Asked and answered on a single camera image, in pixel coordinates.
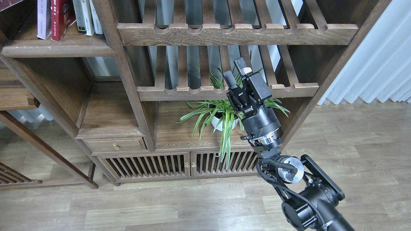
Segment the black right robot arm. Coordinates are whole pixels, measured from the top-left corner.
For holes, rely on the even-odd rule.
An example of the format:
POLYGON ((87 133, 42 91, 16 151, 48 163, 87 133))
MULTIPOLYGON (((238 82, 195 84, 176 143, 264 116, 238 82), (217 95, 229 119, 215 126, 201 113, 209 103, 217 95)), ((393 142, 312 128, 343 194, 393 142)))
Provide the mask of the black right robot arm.
POLYGON ((224 72, 228 84, 227 97, 236 113, 242 112, 242 125, 247 140, 257 153, 257 172, 271 184, 282 199, 287 221, 298 231, 352 231, 353 227, 336 209, 345 198, 344 192, 308 156, 282 155, 281 139, 276 131, 279 120, 265 100, 272 94, 258 72, 253 72, 243 58, 235 60, 242 78, 239 86, 231 71, 224 72))

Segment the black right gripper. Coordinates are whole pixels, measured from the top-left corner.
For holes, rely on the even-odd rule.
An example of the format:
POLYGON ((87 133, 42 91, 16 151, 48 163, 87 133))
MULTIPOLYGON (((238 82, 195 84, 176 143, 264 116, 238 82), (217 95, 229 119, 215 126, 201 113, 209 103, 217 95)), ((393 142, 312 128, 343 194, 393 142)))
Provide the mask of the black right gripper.
POLYGON ((241 123, 247 136, 242 140, 261 139, 266 135, 275 135, 280 128, 280 123, 272 108, 264 105, 266 99, 272 94, 258 72, 253 72, 241 57, 234 61, 235 67, 242 76, 242 87, 240 87, 231 71, 223 73, 229 92, 227 97, 236 113, 241 112, 243 118, 241 123))

